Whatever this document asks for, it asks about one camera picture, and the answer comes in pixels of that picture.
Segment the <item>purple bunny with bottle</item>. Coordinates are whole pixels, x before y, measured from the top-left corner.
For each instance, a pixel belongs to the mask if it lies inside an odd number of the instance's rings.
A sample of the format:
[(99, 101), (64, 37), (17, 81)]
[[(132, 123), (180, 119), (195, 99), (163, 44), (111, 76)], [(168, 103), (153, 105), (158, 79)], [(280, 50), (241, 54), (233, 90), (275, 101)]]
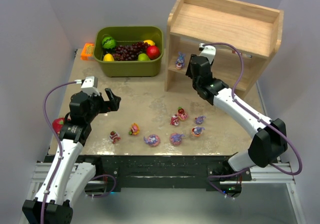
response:
[(175, 62), (175, 67), (177, 70), (181, 70), (185, 67), (185, 54), (182, 52), (178, 52), (178, 57)]

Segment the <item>purple bunny pink donut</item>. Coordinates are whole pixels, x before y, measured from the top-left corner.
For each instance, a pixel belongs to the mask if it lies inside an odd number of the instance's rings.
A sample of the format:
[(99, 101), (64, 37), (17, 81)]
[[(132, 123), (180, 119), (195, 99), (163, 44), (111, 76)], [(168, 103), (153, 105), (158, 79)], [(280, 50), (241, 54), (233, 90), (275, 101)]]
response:
[(160, 144), (161, 140), (158, 135), (156, 134), (151, 134), (148, 137), (144, 137), (144, 142), (145, 144), (151, 146), (151, 147), (156, 147)]
[(178, 146), (182, 143), (184, 134), (173, 133), (170, 135), (170, 143), (174, 146)]

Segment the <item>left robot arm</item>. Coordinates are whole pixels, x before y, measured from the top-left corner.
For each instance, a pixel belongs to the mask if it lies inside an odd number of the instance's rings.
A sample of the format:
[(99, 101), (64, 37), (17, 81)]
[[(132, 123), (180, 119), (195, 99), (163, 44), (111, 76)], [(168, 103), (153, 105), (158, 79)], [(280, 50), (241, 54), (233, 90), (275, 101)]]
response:
[(96, 166), (76, 163), (91, 132), (91, 123), (99, 114), (117, 111), (121, 98), (110, 88), (105, 101), (95, 87), (71, 96), (69, 113), (58, 137), (59, 144), (47, 176), (32, 200), (22, 211), (29, 223), (70, 223), (73, 206), (87, 183), (96, 177)]

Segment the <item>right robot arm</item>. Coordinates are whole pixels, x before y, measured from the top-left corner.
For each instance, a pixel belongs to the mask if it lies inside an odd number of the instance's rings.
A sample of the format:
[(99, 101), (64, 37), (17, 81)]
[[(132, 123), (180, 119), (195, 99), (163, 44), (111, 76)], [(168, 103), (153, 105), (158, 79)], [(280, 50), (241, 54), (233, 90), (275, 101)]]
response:
[(231, 170), (239, 172), (255, 165), (266, 167), (287, 151), (287, 142), (281, 136), (286, 135), (285, 123), (264, 116), (238, 96), (232, 96), (232, 89), (213, 77), (207, 57), (192, 54), (186, 75), (202, 99), (231, 116), (252, 138), (248, 150), (227, 160)]

